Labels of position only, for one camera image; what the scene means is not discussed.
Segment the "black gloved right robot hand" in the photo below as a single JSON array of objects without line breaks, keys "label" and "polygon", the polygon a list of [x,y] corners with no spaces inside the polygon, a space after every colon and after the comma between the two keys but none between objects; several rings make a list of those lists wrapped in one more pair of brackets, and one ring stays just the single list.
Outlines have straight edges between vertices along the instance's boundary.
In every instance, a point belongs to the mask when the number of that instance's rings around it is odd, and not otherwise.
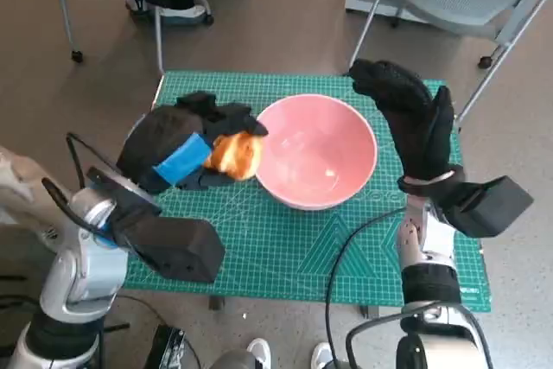
[{"label": "black gloved right robot hand", "polygon": [[454,108],[446,86],[432,95],[415,73],[386,60],[357,59],[348,75],[385,117],[405,176],[431,181],[452,170]]}]

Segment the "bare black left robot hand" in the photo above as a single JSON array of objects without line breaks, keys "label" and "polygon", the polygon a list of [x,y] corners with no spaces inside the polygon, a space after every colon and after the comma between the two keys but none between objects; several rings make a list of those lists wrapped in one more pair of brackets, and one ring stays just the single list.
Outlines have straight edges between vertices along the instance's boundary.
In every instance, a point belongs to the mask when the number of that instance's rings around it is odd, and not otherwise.
[{"label": "bare black left robot hand", "polygon": [[250,106],[219,105],[211,92],[192,92],[143,116],[117,167],[149,194],[225,186],[255,175],[267,135]]}]

